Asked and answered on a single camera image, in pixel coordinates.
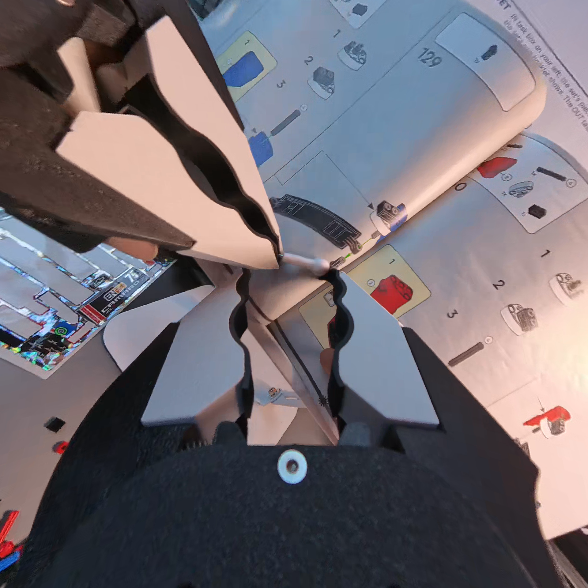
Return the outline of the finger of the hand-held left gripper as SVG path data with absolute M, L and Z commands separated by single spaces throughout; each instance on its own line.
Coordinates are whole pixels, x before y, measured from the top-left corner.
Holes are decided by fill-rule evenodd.
M 140 116 L 122 112 L 127 80 L 123 60 L 141 39 L 126 52 L 110 56 L 105 63 L 89 62 L 88 73 L 72 71 L 75 92 L 79 94 L 77 117 L 57 145 L 56 153 L 158 215 L 163 204 L 169 202 L 171 190 L 161 187 L 164 167 L 159 163 L 150 164 L 148 156 L 157 153 L 153 147 L 158 143 L 167 148 L 170 144 Z M 277 258 L 197 258 L 190 252 L 178 252 L 251 270 L 276 270 L 282 255 Z
M 170 144 L 169 202 L 156 214 L 193 245 L 197 258 L 277 258 L 281 238 L 247 138 L 170 16 L 159 19 L 123 60 L 122 112 L 140 116 Z

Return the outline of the printed task sheet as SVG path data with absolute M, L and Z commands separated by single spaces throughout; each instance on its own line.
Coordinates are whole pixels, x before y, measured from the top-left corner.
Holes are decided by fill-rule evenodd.
M 587 143 L 587 1 L 485 1 L 526 48 L 548 87 L 533 130 L 563 144 Z

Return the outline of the pile of small lego pieces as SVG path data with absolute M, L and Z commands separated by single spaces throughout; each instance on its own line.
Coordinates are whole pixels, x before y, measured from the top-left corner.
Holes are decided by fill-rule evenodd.
M 70 440 L 66 422 L 51 416 L 42 425 L 39 444 L 1 450 L 1 587 L 15 571 L 49 479 Z

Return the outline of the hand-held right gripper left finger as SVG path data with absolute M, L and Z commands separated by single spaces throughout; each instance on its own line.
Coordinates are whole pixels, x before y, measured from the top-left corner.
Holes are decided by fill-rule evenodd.
M 141 418 L 144 426 L 193 424 L 212 442 L 217 426 L 233 422 L 247 436 L 254 403 L 247 330 L 249 270 L 236 270 L 179 322 Z

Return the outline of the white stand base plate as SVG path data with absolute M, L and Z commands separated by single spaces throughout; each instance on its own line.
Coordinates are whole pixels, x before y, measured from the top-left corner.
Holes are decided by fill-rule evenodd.
M 212 262 L 206 262 L 205 268 L 213 269 L 213 284 L 210 284 L 207 275 L 204 275 L 203 285 L 124 311 L 105 328 L 104 342 L 107 351 L 123 372 L 138 360 L 159 335 L 165 335 L 163 350 L 156 351 L 153 360 L 147 360 L 147 368 L 154 368 L 155 374 L 148 377 L 146 405 L 181 319 L 216 288 L 227 285 L 236 270 L 242 270 Z M 260 315 L 250 298 L 246 302 L 246 312 L 247 330 L 242 341 L 251 356 L 254 383 L 254 403 L 247 425 L 247 444 L 278 445 L 295 420 L 297 411 L 302 409 L 329 439 L 329 443 L 336 445 L 339 433 L 325 397 L 319 396 L 312 386 L 305 382 L 302 369 L 295 366 L 268 326 L 259 321 Z M 141 418 L 146 405 L 140 409 Z M 200 440 L 193 424 L 185 425 L 195 436 L 195 443 L 212 444 Z

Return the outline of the person's left hand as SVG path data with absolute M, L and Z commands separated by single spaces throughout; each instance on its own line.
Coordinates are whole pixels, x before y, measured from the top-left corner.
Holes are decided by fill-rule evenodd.
M 144 262 L 152 262 L 159 253 L 158 245 L 135 239 L 111 237 L 105 241 L 105 244 Z

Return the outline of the lego instruction booklet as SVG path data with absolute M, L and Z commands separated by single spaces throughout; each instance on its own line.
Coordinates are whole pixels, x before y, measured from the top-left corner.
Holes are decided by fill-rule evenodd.
M 512 1 L 225 1 L 201 22 L 285 251 L 413 329 L 587 525 L 587 96 Z

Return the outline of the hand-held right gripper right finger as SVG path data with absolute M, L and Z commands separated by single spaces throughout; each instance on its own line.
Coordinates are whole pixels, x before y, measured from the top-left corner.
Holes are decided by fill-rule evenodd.
M 336 308 L 328 402 L 340 441 L 381 445 L 396 426 L 436 430 L 440 419 L 399 321 L 347 274 L 332 270 Z

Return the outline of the holographic sticker sheet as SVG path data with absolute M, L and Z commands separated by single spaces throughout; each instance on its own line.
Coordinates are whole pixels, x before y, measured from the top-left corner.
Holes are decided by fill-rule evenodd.
M 175 261 L 104 244 L 79 254 L 2 209 L 1 360 L 48 379 Z

